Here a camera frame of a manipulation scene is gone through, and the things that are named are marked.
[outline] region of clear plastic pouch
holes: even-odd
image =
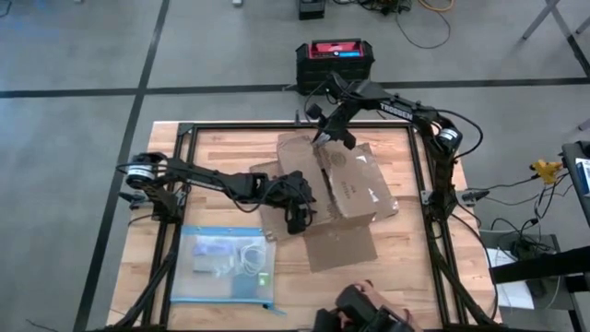
[[[183,226],[171,301],[274,310],[275,251],[260,228]]]

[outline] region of open cardboard box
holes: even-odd
[[[341,142],[314,147],[303,133],[278,137],[278,161],[250,168],[269,177],[301,171],[312,188],[316,202],[313,223],[302,234],[289,235],[284,212],[260,207],[262,226],[268,241],[285,241],[302,235],[312,272],[377,258],[369,224],[397,213],[369,144],[352,150]]]

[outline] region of gray concrete floor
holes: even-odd
[[[0,18],[0,90],[136,88],[158,16],[160,0],[16,0]],[[451,40],[436,50],[407,43],[393,18],[357,6],[328,4],[323,20],[299,22],[295,2],[171,0],[149,80],[150,87],[289,84],[294,50],[312,39],[360,37],[371,42],[379,81],[585,77],[553,17],[519,40],[543,0],[459,1],[448,13]],[[559,10],[570,30],[590,2],[564,0]],[[418,4],[401,17],[407,33],[432,43],[442,23]],[[590,30],[575,37],[590,56]],[[267,47],[269,42],[274,47]],[[464,158],[469,185],[511,183],[530,175],[534,160],[557,159],[564,142],[590,139],[577,124],[590,116],[590,85],[512,88],[401,89],[479,123],[485,140]],[[59,331],[72,329],[89,260],[134,97],[0,99],[0,330],[34,331],[25,319]],[[292,119],[302,105],[294,92],[146,96],[131,147],[143,151],[151,124],[161,120]],[[361,117],[371,117],[369,113]],[[464,147],[475,133],[461,125]],[[529,197],[540,184],[494,191],[506,201]],[[483,228],[496,217],[521,225],[532,204],[476,207]],[[124,246],[128,212],[115,213],[89,328],[109,311]],[[542,222],[562,249],[590,242],[577,198],[556,198]],[[590,301],[580,297],[584,316]],[[510,326],[570,330],[558,311],[503,310]]]

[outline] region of wooden table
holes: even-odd
[[[177,126],[176,122],[155,123],[147,151],[171,155]],[[194,162],[222,172],[248,172],[253,164],[277,158],[277,136],[284,132],[199,130]],[[397,215],[371,225],[379,258],[312,274],[303,239],[280,243],[275,268],[275,302],[277,308],[287,315],[276,315],[251,304],[173,304],[169,329],[309,328],[316,310],[333,308],[339,292],[359,279],[372,280],[378,291],[393,304],[408,308],[423,328],[441,327],[407,131],[355,129],[353,134],[358,144],[371,144],[389,189],[399,201]],[[429,184],[421,141],[419,149],[425,181]],[[454,168],[454,183],[459,190],[466,187],[460,163]],[[149,209],[138,211],[133,217],[150,212]],[[458,208],[455,214],[477,228],[474,219],[465,211]],[[184,223],[260,227],[257,213],[241,213],[221,193],[200,187],[194,187],[189,195]],[[484,252],[465,225],[449,219],[449,226],[460,278],[476,302],[491,313],[494,290]],[[127,311],[148,283],[157,231],[158,223],[149,219],[129,228],[108,324],[122,317],[120,313]],[[451,317],[455,317],[448,285],[446,288]],[[161,296],[161,292],[156,296],[154,321],[158,319]]]

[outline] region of black battery box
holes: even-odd
[[[360,39],[312,41],[304,43],[296,53],[297,91],[302,95],[310,94],[331,71],[347,82],[369,78],[375,61],[372,46]]]

